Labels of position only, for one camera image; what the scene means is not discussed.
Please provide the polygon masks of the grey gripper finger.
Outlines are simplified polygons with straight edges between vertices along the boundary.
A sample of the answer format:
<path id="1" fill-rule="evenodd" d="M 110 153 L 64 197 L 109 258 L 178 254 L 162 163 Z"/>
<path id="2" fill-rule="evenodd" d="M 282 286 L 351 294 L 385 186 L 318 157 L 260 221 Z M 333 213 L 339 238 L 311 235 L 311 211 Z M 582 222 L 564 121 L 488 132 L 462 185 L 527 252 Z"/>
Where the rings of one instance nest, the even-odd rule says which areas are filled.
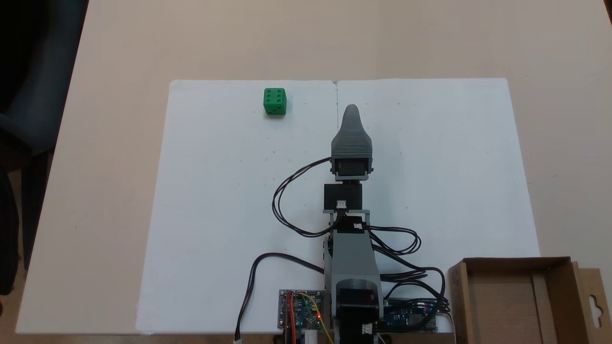
<path id="1" fill-rule="evenodd" d="M 358 107 L 350 104 L 342 116 L 338 133 L 331 143 L 331 157 L 334 159 L 371 159 L 373 144 L 361 123 Z"/>

